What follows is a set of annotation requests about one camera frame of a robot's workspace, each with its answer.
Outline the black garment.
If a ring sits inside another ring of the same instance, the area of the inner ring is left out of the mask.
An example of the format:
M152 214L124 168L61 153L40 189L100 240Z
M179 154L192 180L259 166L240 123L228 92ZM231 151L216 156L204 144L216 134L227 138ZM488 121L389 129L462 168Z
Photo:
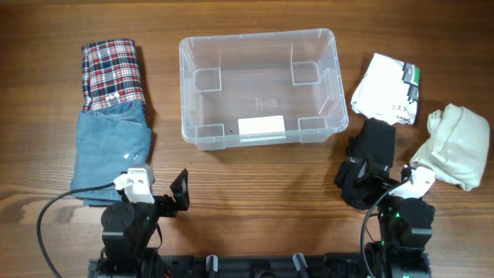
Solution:
M341 198L351 207L367 210L385 190L357 187L357 174L365 161L388 165L394 162L396 128L385 122L367 119L356 137L349 138L346 159L341 163L334 184Z

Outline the cream cloth garment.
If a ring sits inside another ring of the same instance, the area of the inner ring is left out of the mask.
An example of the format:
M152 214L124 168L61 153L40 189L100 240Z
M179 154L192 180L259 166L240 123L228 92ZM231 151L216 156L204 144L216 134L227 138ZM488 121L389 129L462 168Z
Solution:
M410 162L428 166L436 179L467 192L479 187L489 151L488 121L450 103L428 115L427 129L429 138Z

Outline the blue denim jeans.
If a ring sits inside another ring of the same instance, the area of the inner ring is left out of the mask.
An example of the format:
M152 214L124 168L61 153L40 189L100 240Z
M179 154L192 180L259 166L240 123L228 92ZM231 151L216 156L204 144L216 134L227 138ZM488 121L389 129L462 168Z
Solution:
M145 111L140 100L95 110L83 107L77 122L72 190L107 185L121 172L147 162L152 130Z

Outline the white printed t-shirt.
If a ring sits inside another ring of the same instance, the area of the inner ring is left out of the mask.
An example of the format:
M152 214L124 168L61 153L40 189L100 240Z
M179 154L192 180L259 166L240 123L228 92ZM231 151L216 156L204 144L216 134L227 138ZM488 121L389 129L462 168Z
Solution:
M420 68L375 53L351 98L357 114L389 125L414 124L418 112Z

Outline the plaid flannel shirt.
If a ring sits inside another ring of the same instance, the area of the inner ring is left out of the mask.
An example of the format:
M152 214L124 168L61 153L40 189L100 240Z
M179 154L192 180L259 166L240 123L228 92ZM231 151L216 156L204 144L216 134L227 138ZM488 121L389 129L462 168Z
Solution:
M84 110L146 102L135 41L92 42L82 46L81 52Z

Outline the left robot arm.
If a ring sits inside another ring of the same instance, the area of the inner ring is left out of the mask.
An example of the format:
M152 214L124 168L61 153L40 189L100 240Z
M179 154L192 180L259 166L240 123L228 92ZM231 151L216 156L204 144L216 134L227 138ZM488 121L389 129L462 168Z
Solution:
M148 164L136 164L113 180L121 201L107 207L101 216L104 248L92 277L171 277L171 268L148 243L157 232L158 220L174 218L190 205L188 170L171 183L172 195L151 193L154 172Z

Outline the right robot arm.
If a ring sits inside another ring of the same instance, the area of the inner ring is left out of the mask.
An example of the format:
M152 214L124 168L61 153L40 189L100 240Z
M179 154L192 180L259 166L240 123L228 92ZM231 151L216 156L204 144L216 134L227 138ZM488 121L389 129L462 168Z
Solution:
M435 207L423 200L435 172L413 163L397 181L376 171L363 179L377 186L360 231L360 265L364 277L430 278L425 246L432 237Z

